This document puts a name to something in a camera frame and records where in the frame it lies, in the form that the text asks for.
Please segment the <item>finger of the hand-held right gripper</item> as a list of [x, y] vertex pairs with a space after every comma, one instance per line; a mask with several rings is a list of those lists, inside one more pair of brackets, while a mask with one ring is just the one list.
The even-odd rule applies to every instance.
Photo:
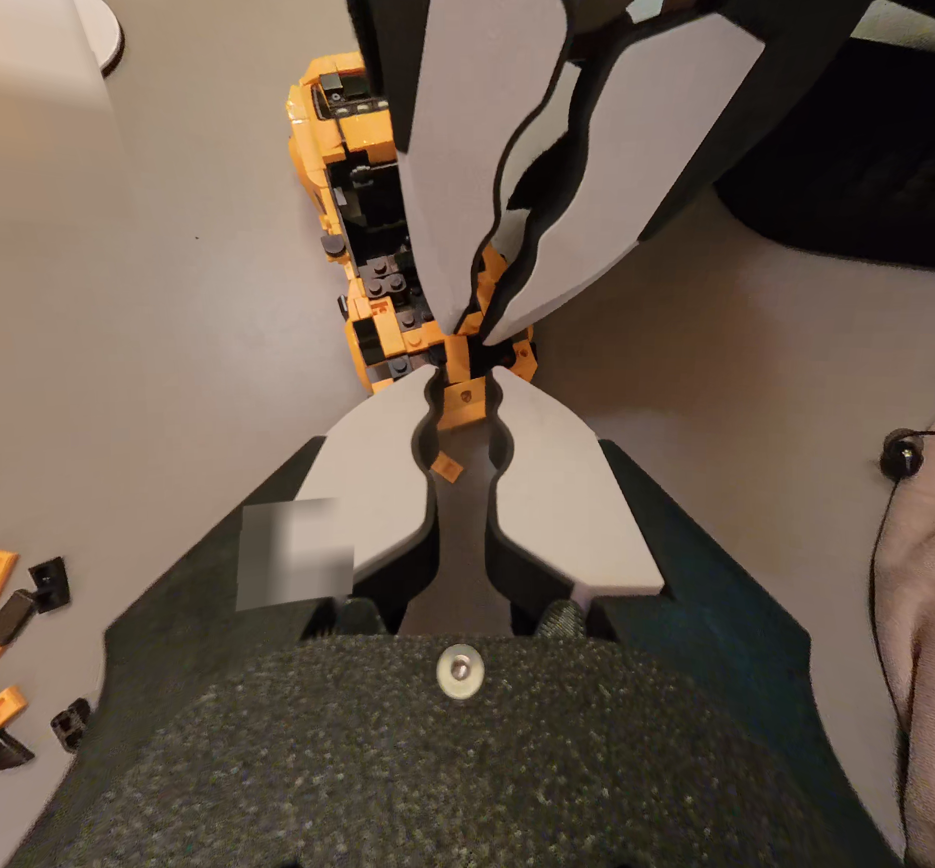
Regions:
[[509, 150], [554, 88], [567, 37], [565, 0], [429, 0], [398, 165], [415, 267], [445, 334], [468, 312]]
[[485, 316], [486, 344], [553, 313], [635, 247], [764, 47], [711, 13], [627, 38], [580, 75], [564, 171], [529, 212]]

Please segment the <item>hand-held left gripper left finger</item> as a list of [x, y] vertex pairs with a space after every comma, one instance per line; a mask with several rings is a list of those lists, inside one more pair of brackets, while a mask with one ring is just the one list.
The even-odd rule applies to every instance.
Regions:
[[353, 553], [348, 596], [369, 600], [397, 634], [440, 563], [438, 367], [392, 382], [328, 431], [296, 495], [326, 501], [336, 542]]

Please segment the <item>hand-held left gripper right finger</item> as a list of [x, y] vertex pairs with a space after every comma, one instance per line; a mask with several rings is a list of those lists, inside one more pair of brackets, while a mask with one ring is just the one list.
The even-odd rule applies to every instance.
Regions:
[[548, 608], [585, 616], [606, 597], [655, 597], [665, 581], [598, 435], [570, 408], [505, 368], [488, 377], [492, 480], [485, 571], [532, 634]]

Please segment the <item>orange lego car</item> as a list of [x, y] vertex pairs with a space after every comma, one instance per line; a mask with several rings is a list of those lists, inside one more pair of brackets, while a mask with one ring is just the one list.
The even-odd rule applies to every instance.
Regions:
[[291, 86], [286, 112], [290, 156], [318, 212], [323, 251], [347, 277], [337, 303], [368, 395], [432, 364], [445, 377], [438, 428], [483, 420], [491, 369], [530, 382], [538, 367], [532, 326], [497, 346], [480, 338], [506, 258], [485, 246], [466, 320], [444, 335], [411, 251], [388, 101], [371, 87], [361, 54], [312, 60]]

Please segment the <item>small black lego slope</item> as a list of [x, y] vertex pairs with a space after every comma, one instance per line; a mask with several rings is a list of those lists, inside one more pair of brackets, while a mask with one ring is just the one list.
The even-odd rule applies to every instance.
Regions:
[[92, 711], [87, 698], [79, 697], [51, 720], [53, 734], [65, 752], [72, 755], [77, 753], [86, 734]]
[[63, 557], [31, 566], [28, 569], [34, 583], [34, 601], [39, 615], [71, 604], [71, 592]]

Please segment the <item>pile of orange black lego pieces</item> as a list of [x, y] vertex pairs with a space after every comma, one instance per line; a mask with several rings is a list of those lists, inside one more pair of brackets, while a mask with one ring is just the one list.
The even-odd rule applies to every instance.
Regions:
[[[1, 590], [4, 592], [19, 560], [19, 555], [10, 551], [1, 553]], [[1, 656], [24, 630], [37, 612], [37, 598], [26, 589], [16, 589], [8, 594], [1, 607]], [[1, 689], [1, 770], [22, 767], [32, 761], [34, 753], [9, 732], [8, 727], [27, 708], [28, 698], [18, 685], [2, 681]]]

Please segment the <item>black quilted cushion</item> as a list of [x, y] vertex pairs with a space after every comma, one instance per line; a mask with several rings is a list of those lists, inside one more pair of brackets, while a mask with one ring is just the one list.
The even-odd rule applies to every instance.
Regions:
[[933, 53], [849, 39], [715, 190], [773, 242], [933, 270]]

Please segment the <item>black earphone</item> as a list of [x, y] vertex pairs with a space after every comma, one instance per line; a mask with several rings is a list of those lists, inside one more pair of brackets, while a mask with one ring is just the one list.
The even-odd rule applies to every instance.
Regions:
[[933, 745], [933, 430], [891, 433], [880, 468], [893, 489], [871, 559], [873, 632], [902, 730]]

